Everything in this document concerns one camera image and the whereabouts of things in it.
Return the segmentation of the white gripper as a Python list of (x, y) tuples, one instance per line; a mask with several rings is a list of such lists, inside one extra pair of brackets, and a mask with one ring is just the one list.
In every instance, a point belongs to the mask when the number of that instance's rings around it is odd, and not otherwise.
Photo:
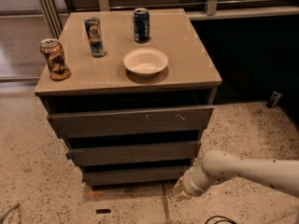
[(199, 197), (207, 191), (207, 178), (200, 165), (190, 167), (173, 187), (173, 196), (179, 200)]

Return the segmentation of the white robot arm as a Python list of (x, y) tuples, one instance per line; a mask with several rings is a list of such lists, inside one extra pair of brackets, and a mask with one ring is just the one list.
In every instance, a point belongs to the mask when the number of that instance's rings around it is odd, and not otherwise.
[(299, 197), (299, 161), (245, 159), (212, 149), (190, 167), (173, 188), (177, 199), (199, 197), (215, 185), (241, 177), (294, 197)]

